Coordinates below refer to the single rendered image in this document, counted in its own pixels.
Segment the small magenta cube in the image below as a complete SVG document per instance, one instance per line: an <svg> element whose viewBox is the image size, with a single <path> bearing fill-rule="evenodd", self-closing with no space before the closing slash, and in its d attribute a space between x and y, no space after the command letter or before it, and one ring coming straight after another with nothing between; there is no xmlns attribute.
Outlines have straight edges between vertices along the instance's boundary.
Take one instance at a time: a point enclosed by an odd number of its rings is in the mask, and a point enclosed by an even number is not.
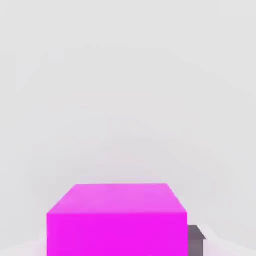
<svg viewBox="0 0 256 256"><path fill-rule="evenodd" d="M188 256L188 214L165 183L77 184L46 229L47 256Z"/></svg>

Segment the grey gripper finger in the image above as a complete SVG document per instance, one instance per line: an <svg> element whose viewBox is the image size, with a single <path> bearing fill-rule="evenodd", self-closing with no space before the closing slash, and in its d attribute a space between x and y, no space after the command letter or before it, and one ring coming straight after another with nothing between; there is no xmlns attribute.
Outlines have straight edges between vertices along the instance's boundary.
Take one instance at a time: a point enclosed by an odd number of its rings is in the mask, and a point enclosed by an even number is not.
<svg viewBox="0 0 256 256"><path fill-rule="evenodd" d="M188 256L218 256L218 250L197 225L188 226Z"/></svg>

